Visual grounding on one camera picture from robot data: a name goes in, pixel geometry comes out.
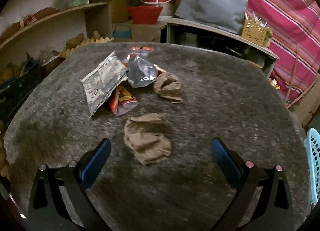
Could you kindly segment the clear orange-topped plastic bag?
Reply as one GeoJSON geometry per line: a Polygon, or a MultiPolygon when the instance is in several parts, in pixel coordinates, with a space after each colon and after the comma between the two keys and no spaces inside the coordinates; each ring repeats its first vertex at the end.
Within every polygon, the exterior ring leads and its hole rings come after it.
{"type": "Polygon", "coordinates": [[[122,58],[121,58],[121,62],[122,63],[127,63],[131,58],[134,58],[135,56],[139,56],[142,58],[145,58],[147,55],[149,55],[152,51],[154,50],[154,48],[152,47],[147,47],[147,46],[143,46],[143,47],[138,47],[138,46],[133,46],[131,48],[129,48],[127,51],[125,51],[125,53],[123,54],[122,58]]]}

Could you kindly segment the yellow egg tray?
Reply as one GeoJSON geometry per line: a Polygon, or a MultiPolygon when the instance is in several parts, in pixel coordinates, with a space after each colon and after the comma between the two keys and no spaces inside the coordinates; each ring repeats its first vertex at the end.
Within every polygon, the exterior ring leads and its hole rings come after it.
{"type": "Polygon", "coordinates": [[[92,45],[92,44],[102,44],[102,43],[109,43],[109,42],[113,42],[114,38],[109,38],[109,37],[101,37],[100,39],[96,39],[94,40],[93,38],[85,38],[82,42],[80,42],[80,44],[76,45],[73,48],[67,48],[65,50],[63,50],[60,53],[60,57],[61,58],[67,58],[68,56],[70,56],[75,50],[79,49],[82,46],[86,46],[86,45],[92,45]]]}

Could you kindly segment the grey metal shelf table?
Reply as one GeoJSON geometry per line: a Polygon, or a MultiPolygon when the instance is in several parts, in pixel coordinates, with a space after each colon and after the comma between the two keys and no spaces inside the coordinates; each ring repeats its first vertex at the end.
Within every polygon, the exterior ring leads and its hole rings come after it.
{"type": "Polygon", "coordinates": [[[262,69],[267,78],[280,59],[269,48],[222,29],[179,18],[165,22],[168,43],[217,51],[248,60],[262,69]]]}

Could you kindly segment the silver foil chip bag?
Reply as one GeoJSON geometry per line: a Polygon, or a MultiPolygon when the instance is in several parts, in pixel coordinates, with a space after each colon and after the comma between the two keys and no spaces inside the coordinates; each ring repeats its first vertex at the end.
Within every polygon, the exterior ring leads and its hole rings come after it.
{"type": "Polygon", "coordinates": [[[157,78],[157,68],[140,55],[131,56],[127,68],[127,79],[133,88],[146,87],[157,78]]]}

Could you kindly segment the grey fabric cover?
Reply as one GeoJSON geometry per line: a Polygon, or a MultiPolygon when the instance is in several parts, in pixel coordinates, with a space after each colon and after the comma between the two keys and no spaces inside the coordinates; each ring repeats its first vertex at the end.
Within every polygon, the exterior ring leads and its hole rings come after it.
{"type": "Polygon", "coordinates": [[[248,0],[181,0],[175,16],[239,35],[248,0]]]}

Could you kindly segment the orange snack packet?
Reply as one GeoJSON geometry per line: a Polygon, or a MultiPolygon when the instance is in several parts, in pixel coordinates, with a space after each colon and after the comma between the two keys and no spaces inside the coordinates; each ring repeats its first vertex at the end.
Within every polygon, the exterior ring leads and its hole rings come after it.
{"type": "Polygon", "coordinates": [[[123,85],[119,85],[111,96],[109,107],[116,116],[121,116],[134,109],[138,103],[138,100],[123,85]]]}

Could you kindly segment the light blue laundry basket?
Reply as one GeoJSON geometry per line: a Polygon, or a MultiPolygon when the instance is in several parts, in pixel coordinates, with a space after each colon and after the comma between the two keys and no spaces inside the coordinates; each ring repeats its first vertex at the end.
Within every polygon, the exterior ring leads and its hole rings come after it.
{"type": "Polygon", "coordinates": [[[319,139],[319,132],[314,128],[310,128],[304,140],[309,166],[310,201],[314,205],[319,201],[319,139]]]}

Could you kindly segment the wooden wall shelf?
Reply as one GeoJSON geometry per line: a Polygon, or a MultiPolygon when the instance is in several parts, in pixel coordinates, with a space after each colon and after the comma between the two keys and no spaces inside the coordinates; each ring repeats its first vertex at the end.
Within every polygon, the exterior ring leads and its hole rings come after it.
{"type": "Polygon", "coordinates": [[[39,27],[41,24],[45,24],[47,22],[54,21],[56,19],[60,19],[64,16],[67,16],[69,14],[73,14],[75,12],[84,12],[88,9],[93,9],[93,8],[97,8],[97,7],[104,7],[104,6],[107,6],[111,1],[112,0],[106,0],[105,2],[96,2],[96,3],[89,3],[86,5],[80,5],[80,6],[66,9],[64,11],[59,11],[59,12],[54,13],[52,15],[48,15],[42,19],[35,20],[34,22],[27,25],[26,27],[19,29],[15,34],[13,34],[11,37],[8,37],[5,41],[1,41],[1,51],[3,49],[5,49],[7,46],[9,46],[12,41],[17,40],[21,35],[25,34],[27,31],[32,31],[36,27],[39,27]]]}

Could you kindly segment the yellow woven basket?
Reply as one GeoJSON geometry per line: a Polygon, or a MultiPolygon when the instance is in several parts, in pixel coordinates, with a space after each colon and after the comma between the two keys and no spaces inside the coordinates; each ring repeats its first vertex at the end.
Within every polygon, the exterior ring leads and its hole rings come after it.
{"type": "Polygon", "coordinates": [[[268,27],[267,22],[263,22],[262,18],[255,12],[247,14],[245,12],[244,26],[241,36],[261,47],[269,47],[273,39],[272,29],[268,27]]]}

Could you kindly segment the cardboard box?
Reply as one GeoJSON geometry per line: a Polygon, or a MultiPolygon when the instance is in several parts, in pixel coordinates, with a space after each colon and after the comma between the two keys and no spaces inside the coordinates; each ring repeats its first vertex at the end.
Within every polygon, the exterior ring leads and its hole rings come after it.
{"type": "Polygon", "coordinates": [[[114,42],[167,42],[167,23],[137,25],[130,22],[112,25],[114,42]]]}

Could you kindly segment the striped pink curtain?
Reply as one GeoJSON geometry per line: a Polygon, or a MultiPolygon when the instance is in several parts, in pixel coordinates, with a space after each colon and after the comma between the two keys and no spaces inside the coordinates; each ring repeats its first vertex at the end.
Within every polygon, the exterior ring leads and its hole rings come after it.
{"type": "Polygon", "coordinates": [[[279,60],[271,77],[283,95],[296,99],[319,69],[319,6],[315,0],[248,0],[247,11],[272,29],[269,49],[279,60]]]}

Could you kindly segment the red plastic basin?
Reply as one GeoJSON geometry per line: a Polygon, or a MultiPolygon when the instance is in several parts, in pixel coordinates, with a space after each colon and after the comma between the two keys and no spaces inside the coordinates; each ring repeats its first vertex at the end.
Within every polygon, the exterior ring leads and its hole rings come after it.
{"type": "Polygon", "coordinates": [[[161,6],[130,6],[127,8],[133,24],[136,25],[156,24],[162,9],[161,6]]]}

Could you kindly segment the brown paper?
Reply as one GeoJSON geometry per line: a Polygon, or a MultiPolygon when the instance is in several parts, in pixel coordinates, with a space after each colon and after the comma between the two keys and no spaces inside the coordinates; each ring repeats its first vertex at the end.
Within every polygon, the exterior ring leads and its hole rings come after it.
{"type": "Polygon", "coordinates": [[[171,155],[171,141],[162,133],[166,122],[164,113],[148,113],[126,121],[124,143],[142,165],[158,163],[171,155]]]}
{"type": "Polygon", "coordinates": [[[172,103],[183,102],[183,87],[180,80],[172,73],[163,72],[155,80],[153,90],[162,98],[172,103]]]}

